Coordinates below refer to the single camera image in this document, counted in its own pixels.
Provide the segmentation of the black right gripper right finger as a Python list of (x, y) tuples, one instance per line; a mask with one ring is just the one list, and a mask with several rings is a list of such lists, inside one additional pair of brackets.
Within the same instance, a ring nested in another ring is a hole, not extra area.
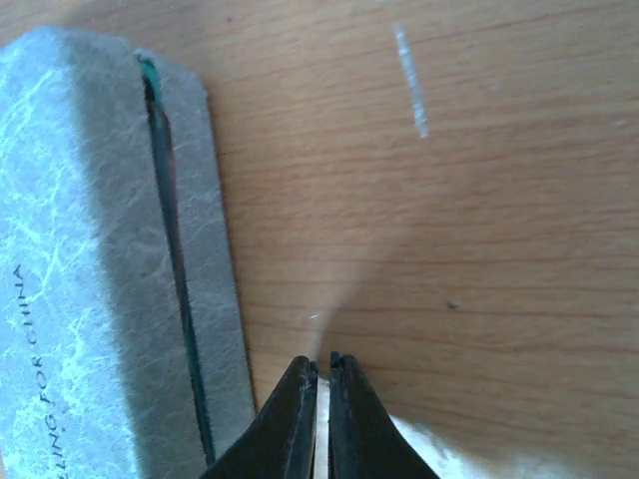
[(435, 478), (395, 427), (357, 359), (330, 355), (328, 476)]

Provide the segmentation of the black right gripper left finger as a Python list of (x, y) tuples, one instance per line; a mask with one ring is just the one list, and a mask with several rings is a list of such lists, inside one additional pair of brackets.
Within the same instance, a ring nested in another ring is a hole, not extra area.
[(245, 433), (203, 474), (205, 478), (311, 478), (319, 373), (297, 356)]

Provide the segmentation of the grey glasses case green lining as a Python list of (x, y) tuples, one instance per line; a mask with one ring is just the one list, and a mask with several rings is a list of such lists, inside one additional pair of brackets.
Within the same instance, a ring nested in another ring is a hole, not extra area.
[(197, 478), (254, 419), (208, 95), (124, 39), (1, 51), (1, 455), (12, 478)]

